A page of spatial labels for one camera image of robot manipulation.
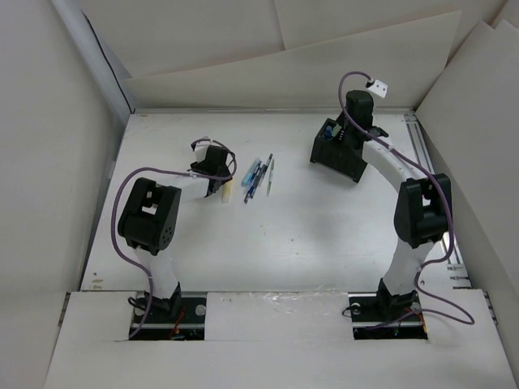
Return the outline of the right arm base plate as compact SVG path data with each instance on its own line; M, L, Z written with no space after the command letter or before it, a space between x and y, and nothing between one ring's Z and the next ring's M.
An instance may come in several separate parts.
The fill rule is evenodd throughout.
M416 292L403 298L382 293L349 293L343 315L351 319L355 340L427 340Z

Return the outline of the yellow highlighter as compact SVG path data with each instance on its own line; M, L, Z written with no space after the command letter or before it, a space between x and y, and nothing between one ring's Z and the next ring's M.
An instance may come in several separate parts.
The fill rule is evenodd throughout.
M230 180L226 182L222 187L222 197L221 201L223 204L230 203L230 200L232 198L232 191L233 191L233 181Z

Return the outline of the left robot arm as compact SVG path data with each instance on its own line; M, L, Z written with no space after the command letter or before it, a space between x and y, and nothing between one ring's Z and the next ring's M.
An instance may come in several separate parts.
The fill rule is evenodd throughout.
M145 274L148 290L129 300L143 311L144 322L167 323L180 315L181 285L169 251L180 206L214 195L236 173L236 156L226 146L211 142L203 150L185 172L139 168L116 193L110 238L119 257Z

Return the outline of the green white pen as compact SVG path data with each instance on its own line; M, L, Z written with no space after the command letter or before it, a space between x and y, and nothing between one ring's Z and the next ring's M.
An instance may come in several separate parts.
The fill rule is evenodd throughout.
M269 196L271 193L274 168L275 168L275 159L272 159L272 162L270 164L269 171L268 171L268 184L267 184L267 191L266 191L267 196Z

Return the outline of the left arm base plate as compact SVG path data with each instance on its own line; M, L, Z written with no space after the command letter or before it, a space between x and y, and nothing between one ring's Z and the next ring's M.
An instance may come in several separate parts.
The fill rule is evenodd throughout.
M129 297L132 306L130 340L203 340L207 311L206 293L184 293L180 306L170 314L154 303L144 318L148 293Z

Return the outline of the dark blue pen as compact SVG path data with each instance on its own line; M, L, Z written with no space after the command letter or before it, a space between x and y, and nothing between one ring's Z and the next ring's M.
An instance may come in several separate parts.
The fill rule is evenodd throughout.
M251 199L254 198L255 192L257 188L260 186L260 183L262 182L264 175L266 174L267 168L272 162L272 158L273 154L270 154L268 156L268 159L264 163L260 161L259 164L256 166L256 170L252 174L249 182L249 186L244 198L244 203L248 203Z

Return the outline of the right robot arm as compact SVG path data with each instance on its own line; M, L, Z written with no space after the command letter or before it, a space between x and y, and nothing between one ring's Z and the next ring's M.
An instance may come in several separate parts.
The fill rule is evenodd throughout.
M349 158L360 167L349 176L359 180L367 166L375 168L397 192L393 226L398 241L392 262L368 306L375 320L391 322L418 304L417 282L434 245L452 227L450 179L433 175L392 147L388 133L373 125L374 101L360 90L340 94Z

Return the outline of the light blue pen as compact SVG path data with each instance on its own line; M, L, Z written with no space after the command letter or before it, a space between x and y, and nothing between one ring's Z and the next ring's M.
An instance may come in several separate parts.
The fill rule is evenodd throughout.
M254 162L252 163L251 167L247 170L247 173L245 177L241 181L241 187L248 187L251 184L252 177L257 170L257 168L260 166L261 159L256 158Z

